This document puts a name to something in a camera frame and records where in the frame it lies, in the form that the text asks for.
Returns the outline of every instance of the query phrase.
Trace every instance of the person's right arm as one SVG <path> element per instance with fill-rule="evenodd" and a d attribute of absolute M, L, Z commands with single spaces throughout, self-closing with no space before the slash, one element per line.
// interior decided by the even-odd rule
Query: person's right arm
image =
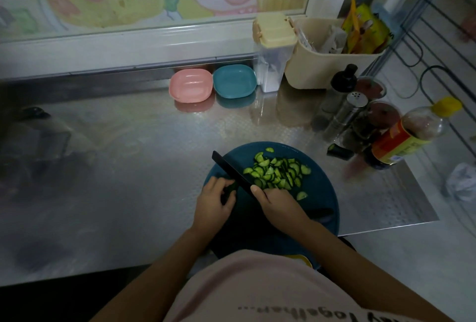
<path fill-rule="evenodd" d="M 422 321 L 452 321 L 431 303 L 349 248 L 323 225 L 310 220 L 286 190 L 251 188 L 265 216 L 308 249 L 332 281 L 362 308 Z"/>

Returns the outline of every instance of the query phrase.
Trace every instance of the red and yellow label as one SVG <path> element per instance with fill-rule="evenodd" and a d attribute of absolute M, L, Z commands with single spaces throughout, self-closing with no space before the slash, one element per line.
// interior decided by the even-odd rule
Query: red and yellow label
<path fill-rule="evenodd" d="M 372 144 L 372 153 L 380 162 L 394 164 L 428 143 L 408 133 L 400 120 Z"/>

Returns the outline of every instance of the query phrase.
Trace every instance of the pile of cucumber slices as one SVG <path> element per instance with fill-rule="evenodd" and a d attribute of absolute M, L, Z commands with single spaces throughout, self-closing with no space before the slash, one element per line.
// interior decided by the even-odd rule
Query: pile of cucumber slices
<path fill-rule="evenodd" d="M 266 148 L 266 152 L 274 153 L 273 148 Z M 279 188 L 290 191 L 293 187 L 300 188 L 305 175 L 311 174 L 311 169 L 301 164 L 297 159 L 264 157 L 264 152 L 255 155 L 253 167 L 243 170 L 243 174 L 250 174 L 255 178 L 255 184 L 262 188 Z M 296 199 L 300 201 L 307 197 L 306 192 L 298 192 Z"/>

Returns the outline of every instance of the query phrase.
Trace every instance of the t-shirt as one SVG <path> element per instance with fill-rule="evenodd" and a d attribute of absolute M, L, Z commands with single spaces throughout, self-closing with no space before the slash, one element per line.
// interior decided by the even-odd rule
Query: t-shirt
<path fill-rule="evenodd" d="M 164 321 L 416 322 L 362 309 L 335 283 L 293 259 L 247 250 L 194 275 Z"/>

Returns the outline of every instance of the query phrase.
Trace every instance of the person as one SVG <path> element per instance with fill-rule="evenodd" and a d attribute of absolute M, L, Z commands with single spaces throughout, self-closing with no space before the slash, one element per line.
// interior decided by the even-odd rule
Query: person
<path fill-rule="evenodd" d="M 452 321 L 310 220 L 289 192 L 257 186 L 252 192 L 270 223 L 312 252 L 330 279 L 285 256 L 242 250 L 184 285 L 235 205 L 235 191 L 226 204 L 220 201 L 232 183 L 212 177 L 192 227 L 91 321 Z"/>

